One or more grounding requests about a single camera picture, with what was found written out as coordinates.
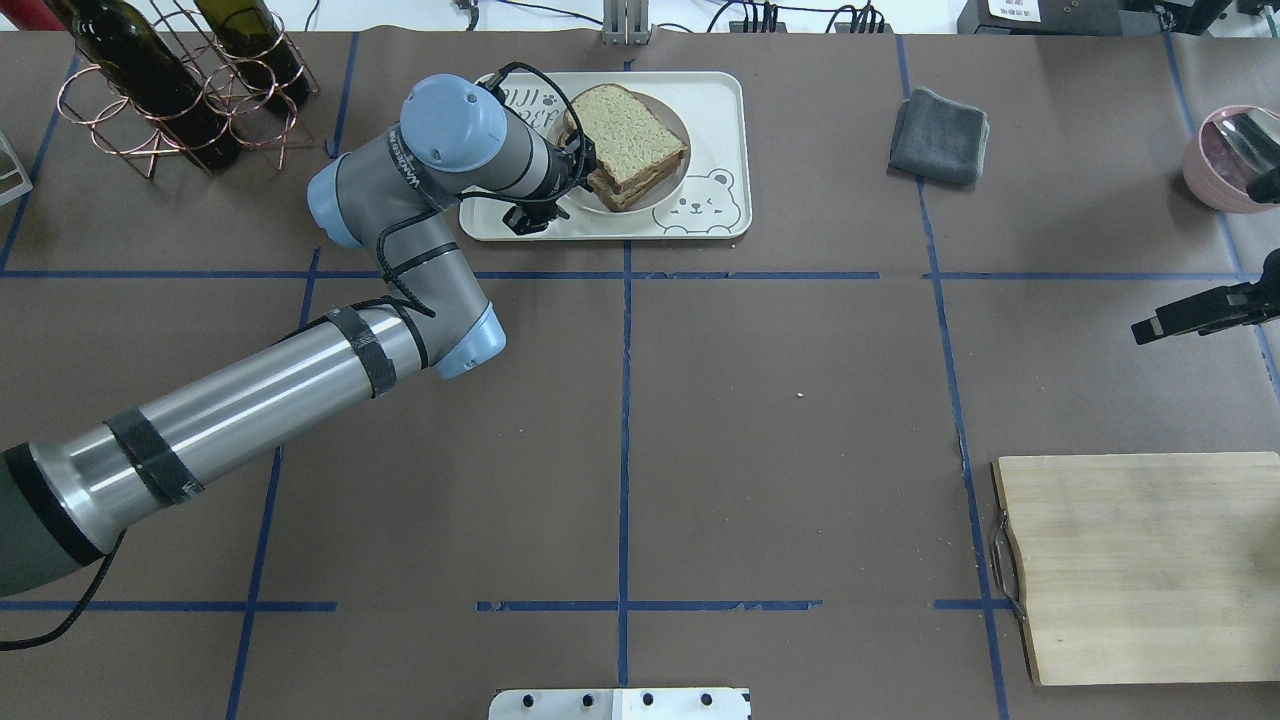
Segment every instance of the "bread slice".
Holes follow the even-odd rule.
[[[591,173],[586,178],[586,183],[595,191],[595,195],[604,202],[604,206],[614,213],[622,213],[630,210],[644,193],[649,192],[653,186],[658,184],[667,176],[672,173],[677,167],[680,167],[680,158],[672,158],[671,163],[664,167],[657,168],[653,172],[645,174],[640,181],[631,187],[631,190],[617,192],[609,186],[608,181],[603,178],[600,173]]]
[[[631,208],[680,164],[689,146],[621,85],[591,87],[573,99],[582,129],[595,142],[599,169],[591,188],[612,210]],[[564,114],[566,135],[573,118]]]

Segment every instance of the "wine bottle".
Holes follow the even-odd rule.
[[[301,109],[306,104],[311,83],[289,45],[280,38],[275,17],[262,0],[196,0],[196,8],[229,54],[257,60],[236,65],[250,90],[265,94],[274,81],[294,108]],[[266,101],[266,106],[279,115],[289,113],[289,104],[278,94]]]
[[[209,169],[230,165],[239,142],[225,132],[227,118],[205,101],[204,88],[155,29],[123,0],[59,0],[73,10],[70,32],[116,90],[156,118],[187,158]]]

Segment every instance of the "robotic arm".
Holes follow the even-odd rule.
[[[448,379],[502,351],[502,325],[442,213],[494,197],[515,204],[513,232],[538,232],[566,217],[556,201],[594,169],[585,136],[558,149],[503,105],[500,83],[518,68],[547,79],[518,63],[485,85],[422,79],[399,123],[312,178],[317,224],[342,246],[365,247],[392,296],[333,310],[69,442],[4,452],[0,597],[93,562],[131,524],[420,369]],[[463,192],[472,186],[494,192]]]

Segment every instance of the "folded cloth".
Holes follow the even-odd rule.
[[[987,113],[927,87],[911,90],[897,109],[888,165],[929,179],[973,184],[987,154]]]

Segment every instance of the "white tray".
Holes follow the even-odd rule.
[[[616,82],[673,110],[689,135],[684,178],[678,184],[673,183],[675,192],[671,195],[663,187],[650,191],[654,197],[666,197],[643,211],[600,210],[598,199],[585,190],[575,190],[561,200],[561,208],[571,215],[568,219],[556,220],[545,232],[524,237],[502,223],[502,215],[511,205],[468,199],[460,210],[462,229],[467,234],[485,241],[726,240],[746,232],[751,224],[751,190],[742,86],[737,78],[717,72],[549,74],[570,99],[589,87]],[[529,73],[512,73],[503,82],[503,88],[508,92],[507,104],[521,118],[545,137],[558,140],[564,104],[554,91]]]

